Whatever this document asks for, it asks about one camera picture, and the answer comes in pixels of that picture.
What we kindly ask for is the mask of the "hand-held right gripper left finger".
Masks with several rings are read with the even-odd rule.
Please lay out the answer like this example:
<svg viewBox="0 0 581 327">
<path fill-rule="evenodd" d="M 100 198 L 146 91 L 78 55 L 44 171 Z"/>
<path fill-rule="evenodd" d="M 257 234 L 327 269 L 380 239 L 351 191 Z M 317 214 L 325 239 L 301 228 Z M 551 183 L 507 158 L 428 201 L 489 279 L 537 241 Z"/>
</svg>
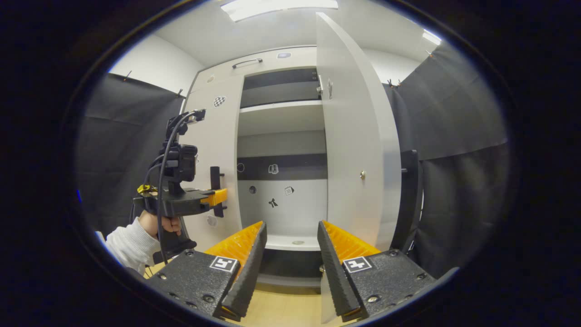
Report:
<svg viewBox="0 0 581 327">
<path fill-rule="evenodd" d="M 266 242 L 266 223 L 254 223 L 205 252 L 184 250 L 145 283 L 197 314 L 238 322 L 247 315 Z"/>
</svg>

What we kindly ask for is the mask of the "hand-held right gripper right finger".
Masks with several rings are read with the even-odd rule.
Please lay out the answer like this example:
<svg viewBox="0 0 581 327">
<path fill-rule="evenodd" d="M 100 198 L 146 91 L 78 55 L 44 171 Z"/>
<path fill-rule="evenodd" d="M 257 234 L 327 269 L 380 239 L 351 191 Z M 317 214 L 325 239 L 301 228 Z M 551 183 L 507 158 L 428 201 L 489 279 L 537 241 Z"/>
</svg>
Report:
<svg viewBox="0 0 581 327">
<path fill-rule="evenodd" d="M 380 251 L 321 221 L 317 240 L 335 313 L 344 322 L 388 314 L 436 283 L 398 249 Z"/>
</svg>

